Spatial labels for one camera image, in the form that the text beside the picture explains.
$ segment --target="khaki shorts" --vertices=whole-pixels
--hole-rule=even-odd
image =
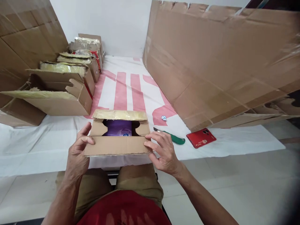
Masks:
[[[65,172],[58,172],[56,187],[63,180]],[[116,184],[116,190],[133,190],[139,195],[153,200],[162,207],[163,189],[157,181],[153,164],[121,167]],[[77,223],[84,214],[104,195],[113,191],[107,173],[102,169],[89,169],[83,175],[74,222]]]

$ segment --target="red shirt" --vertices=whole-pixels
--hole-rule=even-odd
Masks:
[[[154,201],[134,191],[116,191],[101,198],[77,225],[171,225]]]

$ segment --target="man's left hand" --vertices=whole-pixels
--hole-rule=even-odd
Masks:
[[[77,180],[88,170],[90,158],[84,156],[84,149],[87,143],[94,145],[95,141],[91,136],[87,136],[92,128],[88,122],[77,134],[75,143],[69,148],[67,168],[65,178]]]

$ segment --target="white plastic sheet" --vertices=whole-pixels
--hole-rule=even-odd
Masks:
[[[166,101],[140,59],[106,56],[104,71],[96,84],[91,115],[96,108],[145,110],[153,127],[185,138],[190,131]],[[0,177],[62,171],[68,148],[91,117],[46,116],[38,127],[12,128],[0,124]],[[194,149],[186,139],[176,145],[179,160],[224,157],[284,149],[263,126],[210,129],[217,138]],[[92,157],[90,168],[150,163],[147,155]]]

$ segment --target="white wall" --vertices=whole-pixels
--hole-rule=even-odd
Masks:
[[[108,55],[143,55],[151,0],[50,0],[68,42],[78,33],[100,35]],[[191,0],[244,7],[250,0]]]

